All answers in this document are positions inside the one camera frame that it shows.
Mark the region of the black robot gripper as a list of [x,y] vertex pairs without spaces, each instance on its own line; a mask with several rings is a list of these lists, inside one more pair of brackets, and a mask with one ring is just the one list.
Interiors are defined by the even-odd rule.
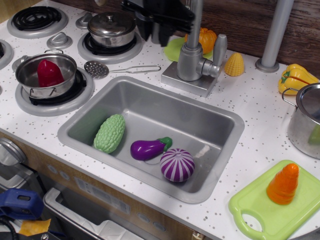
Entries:
[[176,31],[190,33],[195,14],[179,0],[123,0],[122,9],[133,12],[140,36],[147,41],[153,24],[159,24],[159,43],[168,45]]

